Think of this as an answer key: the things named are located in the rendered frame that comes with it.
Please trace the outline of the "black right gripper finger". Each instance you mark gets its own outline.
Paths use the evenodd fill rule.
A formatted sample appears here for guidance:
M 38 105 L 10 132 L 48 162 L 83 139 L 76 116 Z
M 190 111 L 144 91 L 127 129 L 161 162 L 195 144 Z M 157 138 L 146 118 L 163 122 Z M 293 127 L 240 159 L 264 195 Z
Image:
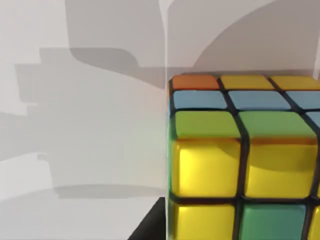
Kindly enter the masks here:
M 127 240 L 166 240 L 166 200 L 159 197 Z

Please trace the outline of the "multicoloured puzzle cube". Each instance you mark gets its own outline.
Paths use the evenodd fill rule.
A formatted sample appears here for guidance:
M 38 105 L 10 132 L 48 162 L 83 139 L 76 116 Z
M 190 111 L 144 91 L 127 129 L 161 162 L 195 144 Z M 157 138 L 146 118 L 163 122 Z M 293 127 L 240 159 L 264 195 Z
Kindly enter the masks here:
M 166 240 L 320 240 L 320 80 L 168 82 Z

